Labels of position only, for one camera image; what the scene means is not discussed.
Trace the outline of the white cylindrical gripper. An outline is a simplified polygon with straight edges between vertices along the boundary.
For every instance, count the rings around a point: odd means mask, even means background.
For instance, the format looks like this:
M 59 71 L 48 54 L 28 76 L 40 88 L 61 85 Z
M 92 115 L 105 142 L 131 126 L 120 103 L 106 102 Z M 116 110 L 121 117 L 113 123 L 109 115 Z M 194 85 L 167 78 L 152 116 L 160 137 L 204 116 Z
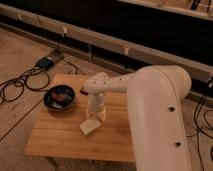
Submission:
M 106 120 L 106 109 L 104 108 L 104 98 L 105 95 L 103 93 L 99 93 L 96 95 L 91 94 L 89 96 L 89 109 L 86 110 L 86 119 L 91 119 L 95 116 L 94 112 L 100 112 L 99 113 L 99 119 L 101 122 L 105 122 Z

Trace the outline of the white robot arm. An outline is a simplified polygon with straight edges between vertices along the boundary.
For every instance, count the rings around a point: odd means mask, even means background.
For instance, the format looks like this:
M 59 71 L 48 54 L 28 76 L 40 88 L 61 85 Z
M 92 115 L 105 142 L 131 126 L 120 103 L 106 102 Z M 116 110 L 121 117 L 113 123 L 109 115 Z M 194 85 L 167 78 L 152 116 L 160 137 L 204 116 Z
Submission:
M 180 102 L 191 77 L 180 66 L 153 65 L 108 77 L 101 72 L 84 82 L 88 114 L 104 109 L 106 92 L 125 92 L 137 171 L 192 171 Z

